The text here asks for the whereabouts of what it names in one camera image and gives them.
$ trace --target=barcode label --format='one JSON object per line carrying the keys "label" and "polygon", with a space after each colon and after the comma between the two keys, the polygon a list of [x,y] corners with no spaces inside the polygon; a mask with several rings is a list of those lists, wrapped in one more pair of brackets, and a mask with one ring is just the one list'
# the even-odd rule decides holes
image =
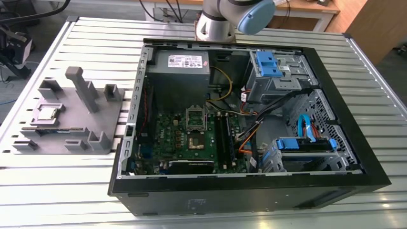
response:
{"label": "barcode label", "polygon": [[245,100],[247,100],[247,94],[245,93],[241,93],[240,99],[241,99],[241,102],[245,102]]}
{"label": "barcode label", "polygon": [[169,55],[169,68],[203,68],[201,56]]}
{"label": "barcode label", "polygon": [[256,162],[256,160],[253,159],[253,157],[249,158],[249,163],[252,164],[253,167],[256,167],[257,162]]}

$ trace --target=open computer tower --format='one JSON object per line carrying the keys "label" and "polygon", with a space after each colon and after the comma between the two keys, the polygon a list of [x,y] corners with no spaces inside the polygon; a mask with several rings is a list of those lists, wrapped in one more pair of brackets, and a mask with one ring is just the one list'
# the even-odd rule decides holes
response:
{"label": "open computer tower", "polygon": [[315,49],[144,40],[108,188],[135,215],[320,208],[387,185]]}

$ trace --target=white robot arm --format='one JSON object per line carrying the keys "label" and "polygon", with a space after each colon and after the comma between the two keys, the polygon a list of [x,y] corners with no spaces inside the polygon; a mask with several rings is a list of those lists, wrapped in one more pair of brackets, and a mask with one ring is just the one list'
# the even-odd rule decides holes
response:
{"label": "white robot arm", "polygon": [[256,34],[268,24],[275,12],[272,0],[204,0],[203,14],[196,24],[196,37],[201,41],[231,42],[235,27]]}

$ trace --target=aluminum slotted table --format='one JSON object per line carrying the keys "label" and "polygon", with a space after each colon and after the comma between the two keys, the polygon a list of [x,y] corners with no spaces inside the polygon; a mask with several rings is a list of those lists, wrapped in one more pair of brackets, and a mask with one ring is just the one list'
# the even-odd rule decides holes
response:
{"label": "aluminum slotted table", "polygon": [[[84,69],[95,87],[124,88],[129,107],[143,38],[193,39],[192,24],[79,18],[68,21],[0,127],[0,227],[95,228],[400,228],[407,225],[407,109],[367,60],[341,34],[265,29],[236,33],[237,42],[316,49],[360,125],[392,185],[323,209],[196,216],[135,217],[107,195],[115,154],[15,155],[12,142],[28,126],[37,87],[63,79],[68,66]],[[124,134],[120,114],[116,136]],[[119,138],[113,141],[116,149]]]}

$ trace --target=green circuit board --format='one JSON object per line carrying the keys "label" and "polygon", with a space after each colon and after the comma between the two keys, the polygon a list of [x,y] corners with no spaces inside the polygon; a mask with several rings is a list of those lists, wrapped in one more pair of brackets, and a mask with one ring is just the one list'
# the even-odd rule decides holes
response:
{"label": "green circuit board", "polygon": [[[152,147],[153,161],[173,159],[201,159],[215,162],[215,173],[245,172],[245,159],[236,159],[232,168],[219,168],[215,119],[216,114],[201,114],[189,112],[189,125],[204,123],[204,131],[187,131],[185,113],[159,114],[156,120],[155,145]],[[239,118],[229,116],[232,134],[240,131]]]}

